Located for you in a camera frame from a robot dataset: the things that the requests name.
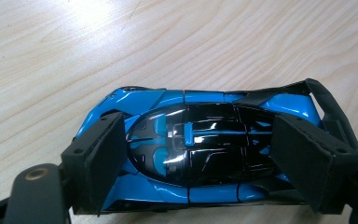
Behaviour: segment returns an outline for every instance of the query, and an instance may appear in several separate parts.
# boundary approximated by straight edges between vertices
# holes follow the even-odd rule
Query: car body
[[[76,137],[116,112],[124,114],[128,158],[103,212],[304,202],[269,157],[276,114],[321,125],[311,97],[296,88],[123,87],[89,112]]]

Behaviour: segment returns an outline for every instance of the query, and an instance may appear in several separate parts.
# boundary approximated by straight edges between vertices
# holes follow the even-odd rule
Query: glossy surface
[[[271,96],[261,105],[236,105],[246,96],[246,91],[142,87],[108,94],[77,134],[105,114],[121,111],[126,116],[129,159],[122,170],[127,173],[112,187],[105,212],[149,209],[153,204],[253,202],[275,189],[249,181],[270,176],[269,186],[279,179],[288,182],[269,158],[273,117],[275,112],[290,113],[318,125],[316,108],[309,96],[292,94]]]

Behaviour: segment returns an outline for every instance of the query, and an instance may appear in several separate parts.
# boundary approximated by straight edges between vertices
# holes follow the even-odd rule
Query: toy car
[[[260,91],[119,88],[89,112],[62,164],[16,177],[0,222],[68,223],[70,207],[99,215],[243,203],[307,203],[323,214],[348,204],[358,223],[358,142],[318,81]]]
[[[311,97],[302,90],[123,87],[89,112],[76,138],[115,112],[125,117],[128,159],[104,212],[304,202],[269,157],[277,113],[321,126]]]

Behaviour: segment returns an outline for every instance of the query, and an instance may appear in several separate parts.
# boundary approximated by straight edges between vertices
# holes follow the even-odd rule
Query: car spoiler
[[[306,79],[280,88],[249,91],[237,105],[260,105],[279,93],[313,95],[324,112],[323,127],[278,113],[270,157],[315,212],[340,214],[349,204],[358,222],[358,141],[333,95]]]

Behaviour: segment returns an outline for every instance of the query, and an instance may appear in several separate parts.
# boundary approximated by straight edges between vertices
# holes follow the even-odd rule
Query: wooden table
[[[358,138],[358,1],[0,1],[0,200],[60,163],[82,120],[127,85],[253,90],[306,77]],[[345,223],[307,206],[73,217],[74,223]]]

